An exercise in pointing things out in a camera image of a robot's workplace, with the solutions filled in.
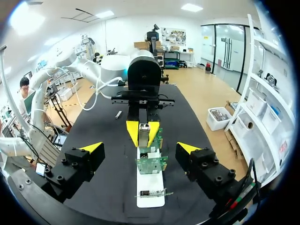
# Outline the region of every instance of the ceiling light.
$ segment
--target ceiling light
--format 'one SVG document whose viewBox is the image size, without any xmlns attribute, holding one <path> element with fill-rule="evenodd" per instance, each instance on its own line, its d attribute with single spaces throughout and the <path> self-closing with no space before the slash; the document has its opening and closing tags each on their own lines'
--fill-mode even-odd
<svg viewBox="0 0 300 225">
<path fill-rule="evenodd" d="M 188 3 L 188 4 L 184 5 L 183 7 L 181 7 L 181 9 L 195 13 L 195 12 L 202 10 L 203 8 L 200 6 L 196 6 L 196 5 Z"/>
<path fill-rule="evenodd" d="M 112 11 L 106 11 L 103 13 L 96 14 L 96 17 L 105 18 L 105 17 L 112 16 L 112 15 L 114 15 L 114 13 Z"/>
<path fill-rule="evenodd" d="M 45 21 L 45 18 L 30 11 L 28 4 L 24 1 L 12 13 L 9 22 L 18 35 L 23 36 L 36 31 Z"/>
<path fill-rule="evenodd" d="M 37 57 L 37 55 L 31 56 L 31 57 L 28 59 L 28 62 L 35 60 L 36 57 Z"/>
<path fill-rule="evenodd" d="M 8 67 L 4 70 L 4 74 L 7 75 L 10 73 L 10 71 L 11 71 L 11 67 Z"/>
<path fill-rule="evenodd" d="M 56 44 L 60 39 L 57 37 L 53 37 L 45 42 L 45 45 L 53 45 Z"/>
</svg>

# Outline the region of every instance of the bulletin board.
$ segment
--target bulletin board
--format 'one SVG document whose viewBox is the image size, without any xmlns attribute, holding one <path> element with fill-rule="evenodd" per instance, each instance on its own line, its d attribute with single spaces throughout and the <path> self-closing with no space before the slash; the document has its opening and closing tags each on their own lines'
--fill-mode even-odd
<svg viewBox="0 0 300 225">
<path fill-rule="evenodd" d="M 186 30 L 162 27 L 161 32 L 164 44 L 186 46 Z"/>
</svg>

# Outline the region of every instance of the black table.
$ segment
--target black table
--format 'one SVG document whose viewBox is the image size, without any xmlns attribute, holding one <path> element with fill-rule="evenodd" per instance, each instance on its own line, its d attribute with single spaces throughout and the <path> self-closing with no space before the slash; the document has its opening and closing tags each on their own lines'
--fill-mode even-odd
<svg viewBox="0 0 300 225">
<path fill-rule="evenodd" d="M 104 142 L 106 158 L 94 177 L 78 189 L 72 199 L 64 204 L 82 213 L 111 221 L 137 224 L 195 225 L 209 218 L 214 201 L 207 198 L 196 183 L 191 183 L 175 159 L 176 143 L 209 147 L 210 142 L 199 120 L 176 86 L 161 85 L 160 93 L 175 100 L 175 106 L 160 111 L 163 128 L 163 156 L 168 165 L 163 173 L 164 187 L 173 195 L 165 197 L 159 208 L 141 209 L 136 205 L 136 148 L 126 129 L 128 105 L 112 104 L 98 96 L 91 111 L 82 111 L 73 125 L 63 147 L 84 147 Z M 86 107 L 94 103 L 93 95 Z M 116 120 L 118 111 L 123 111 Z M 146 112 L 140 112 L 140 122 L 145 122 Z"/>
</svg>

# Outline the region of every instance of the ceiling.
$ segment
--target ceiling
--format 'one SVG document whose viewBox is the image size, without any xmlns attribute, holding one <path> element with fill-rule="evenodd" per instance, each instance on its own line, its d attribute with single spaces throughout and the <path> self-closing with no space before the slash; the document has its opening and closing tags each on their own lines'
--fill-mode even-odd
<svg viewBox="0 0 300 225">
<path fill-rule="evenodd" d="M 98 23 L 101 19 L 90 23 L 80 22 L 61 17 L 74 17 L 82 9 L 91 14 L 98 14 L 107 10 L 114 12 L 114 17 L 127 15 L 170 15 L 182 16 L 201 21 L 225 17 L 246 18 L 250 13 L 258 20 L 256 8 L 251 0 L 39 0 L 41 5 L 30 5 L 30 9 L 43 15 L 45 21 L 36 32 L 19 36 L 10 26 L 2 40 L 6 44 L 5 67 L 11 67 L 10 75 L 28 65 L 27 60 L 33 55 L 41 55 L 50 46 L 44 43 L 50 38 L 63 39 L 70 34 Z M 181 10 L 186 3 L 203 7 L 198 13 Z"/>
</svg>

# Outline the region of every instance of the bolt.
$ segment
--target bolt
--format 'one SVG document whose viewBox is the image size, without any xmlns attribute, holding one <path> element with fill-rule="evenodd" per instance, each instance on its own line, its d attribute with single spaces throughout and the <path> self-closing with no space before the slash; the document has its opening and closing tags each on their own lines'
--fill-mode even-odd
<svg viewBox="0 0 300 225">
<path fill-rule="evenodd" d="M 20 185 L 18 186 L 18 188 L 19 188 L 20 191 L 23 190 L 23 189 L 24 189 L 23 184 L 20 184 Z"/>
<path fill-rule="evenodd" d="M 62 182 L 65 180 L 65 178 L 64 178 L 63 176 L 61 176 L 61 175 L 58 175 L 58 176 L 56 177 L 56 180 L 57 180 L 59 183 L 62 183 Z"/>
<path fill-rule="evenodd" d="M 75 168 L 77 168 L 78 167 L 78 163 L 72 163 L 72 167 L 75 169 Z"/>
<path fill-rule="evenodd" d="M 207 163 L 202 163 L 201 166 L 202 166 L 203 169 L 205 169 L 208 166 L 208 164 Z"/>
<path fill-rule="evenodd" d="M 235 170 L 234 169 L 229 170 L 228 175 L 233 177 L 235 175 Z"/>
<path fill-rule="evenodd" d="M 27 184 L 27 185 L 31 184 L 31 180 L 27 179 L 27 180 L 25 181 L 25 184 Z"/>
<path fill-rule="evenodd" d="M 223 180 L 222 177 L 217 176 L 217 177 L 215 178 L 215 183 L 221 184 L 222 180 Z"/>
<path fill-rule="evenodd" d="M 68 161 L 67 161 L 65 158 L 63 158 L 63 159 L 61 160 L 61 163 L 62 163 L 63 165 L 66 165 L 66 164 L 68 163 Z"/>
</svg>

